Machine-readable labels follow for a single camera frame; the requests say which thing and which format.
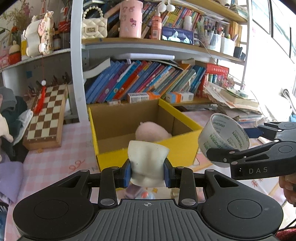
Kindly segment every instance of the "dark green cloth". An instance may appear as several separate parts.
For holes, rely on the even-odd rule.
[[[20,96],[15,97],[17,100],[17,104],[15,105],[15,110],[3,110],[1,112],[1,115],[6,119],[9,134],[12,135],[13,139],[15,139],[19,132],[20,128],[22,127],[22,122],[18,120],[18,117],[21,113],[26,111],[28,109],[27,103],[24,101],[24,99]],[[1,137],[2,140],[2,150],[6,152],[6,154],[9,156],[10,159],[15,157],[15,151],[13,149],[13,143],[10,143],[7,141],[4,137]]]

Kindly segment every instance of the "human hand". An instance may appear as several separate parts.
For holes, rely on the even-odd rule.
[[[279,186],[284,189],[284,195],[291,204],[296,203],[296,192],[293,191],[293,184],[296,183],[296,173],[279,177]]]

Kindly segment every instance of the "wooden shelf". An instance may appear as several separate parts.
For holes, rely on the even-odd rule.
[[[238,15],[236,12],[222,6],[221,4],[215,2],[214,0],[186,0],[186,2],[194,4],[198,7],[208,9],[213,13],[216,13],[226,19],[235,21],[237,23],[246,23],[247,20],[242,16]]]
[[[55,55],[62,54],[62,53],[69,53],[70,51],[71,51],[71,49],[67,48],[67,49],[56,50],[53,53],[48,54],[48,55],[38,55],[36,57],[28,58],[28,59],[22,60],[20,62],[17,62],[16,64],[9,65],[9,66],[7,66],[7,67],[5,67],[3,69],[0,69],[0,73],[5,71],[5,70],[11,69],[11,68],[14,68],[16,66],[20,66],[20,65],[23,65],[23,64],[26,64],[26,63],[29,63],[29,62],[33,62],[33,61],[41,59],[41,58],[47,58],[47,57],[55,56]]]
[[[186,105],[195,105],[195,104],[212,104],[213,102],[207,98],[194,97],[193,101],[181,102],[171,104],[172,106],[186,106]]]
[[[100,49],[101,59],[114,57],[124,53],[150,53],[174,55],[175,60],[186,60],[194,58],[204,61],[201,58],[217,58],[232,63],[244,65],[244,61],[230,55],[207,50],[194,45],[155,40],[155,39],[134,39],[134,38],[98,38],[83,39],[83,49]]]

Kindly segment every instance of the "purple book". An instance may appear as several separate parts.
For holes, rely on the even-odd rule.
[[[128,64],[124,64],[121,69],[118,71],[118,73],[109,81],[108,85],[105,87],[105,89],[102,91],[100,97],[97,99],[98,103],[103,103],[106,100],[107,95],[110,93],[110,91],[113,90],[113,88],[116,85],[116,82],[118,78],[122,75],[122,73],[128,68]]]

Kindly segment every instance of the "tape roll core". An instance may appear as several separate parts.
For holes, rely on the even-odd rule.
[[[213,114],[198,137],[198,146],[207,156],[210,148],[246,150],[250,140],[245,130],[234,119],[220,113]],[[227,163],[212,162],[219,167]]]

